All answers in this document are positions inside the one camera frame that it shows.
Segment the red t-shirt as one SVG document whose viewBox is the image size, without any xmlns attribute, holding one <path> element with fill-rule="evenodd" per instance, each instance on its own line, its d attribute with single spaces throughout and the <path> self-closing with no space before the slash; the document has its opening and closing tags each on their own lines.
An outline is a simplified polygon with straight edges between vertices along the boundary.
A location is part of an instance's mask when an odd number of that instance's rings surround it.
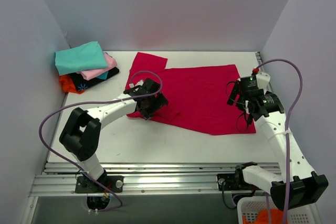
<svg viewBox="0 0 336 224">
<path fill-rule="evenodd" d="M 127 83 L 150 78 L 162 82 L 168 105 L 151 118 L 154 122 L 178 126 L 210 135 L 255 134 L 241 111 L 227 104 L 227 83 L 239 78 L 235 65 L 170 68 L 168 59 L 139 52 L 130 69 Z"/>
</svg>

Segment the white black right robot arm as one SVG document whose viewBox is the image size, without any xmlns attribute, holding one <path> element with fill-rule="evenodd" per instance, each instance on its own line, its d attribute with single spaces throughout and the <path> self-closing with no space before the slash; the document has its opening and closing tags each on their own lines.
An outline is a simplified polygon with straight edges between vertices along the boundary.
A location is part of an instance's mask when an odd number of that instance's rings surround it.
<svg viewBox="0 0 336 224">
<path fill-rule="evenodd" d="M 280 175 L 248 162 L 236 166 L 233 182 L 244 189 L 249 185 L 271 196 L 279 210 L 314 204 L 329 185 L 318 175 L 297 144 L 278 96 L 267 91 L 270 76 L 254 74 L 234 81 L 227 103 L 241 110 L 247 125 L 255 124 L 265 134 L 280 168 Z"/>
</svg>

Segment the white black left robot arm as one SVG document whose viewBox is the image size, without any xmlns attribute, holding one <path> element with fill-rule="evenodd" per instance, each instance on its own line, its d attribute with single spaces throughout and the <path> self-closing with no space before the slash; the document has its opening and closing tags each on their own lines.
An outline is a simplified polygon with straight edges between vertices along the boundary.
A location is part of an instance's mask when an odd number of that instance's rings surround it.
<svg viewBox="0 0 336 224">
<path fill-rule="evenodd" d="M 152 118 L 156 111 L 168 105 L 161 87 L 147 78 L 107 104 L 87 110 L 75 108 L 71 112 L 59 141 L 89 175 L 87 186 L 92 191 L 100 192 L 106 185 L 106 171 L 96 155 L 101 130 L 134 112 L 139 112 L 145 120 Z"/>
</svg>

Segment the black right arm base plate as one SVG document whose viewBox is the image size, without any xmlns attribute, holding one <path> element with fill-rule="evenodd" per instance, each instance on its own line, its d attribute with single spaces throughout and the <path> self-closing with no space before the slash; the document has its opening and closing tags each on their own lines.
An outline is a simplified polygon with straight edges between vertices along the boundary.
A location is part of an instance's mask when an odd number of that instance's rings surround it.
<svg viewBox="0 0 336 224">
<path fill-rule="evenodd" d="M 239 182 L 233 173 L 219 173 L 216 175 L 218 190 L 259 190 L 258 187 L 243 182 Z"/>
</svg>

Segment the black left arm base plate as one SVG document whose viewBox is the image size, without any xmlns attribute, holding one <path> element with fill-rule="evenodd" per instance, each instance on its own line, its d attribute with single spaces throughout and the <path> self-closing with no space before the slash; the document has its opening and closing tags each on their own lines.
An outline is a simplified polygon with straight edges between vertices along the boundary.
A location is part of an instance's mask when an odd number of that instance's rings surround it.
<svg viewBox="0 0 336 224">
<path fill-rule="evenodd" d="M 123 176 L 103 174 L 97 181 L 109 188 L 114 193 L 123 191 Z M 86 176 L 79 176 L 76 181 L 75 193 L 77 194 L 93 194 L 103 193 L 106 190 L 101 186 L 88 179 Z"/>
</svg>

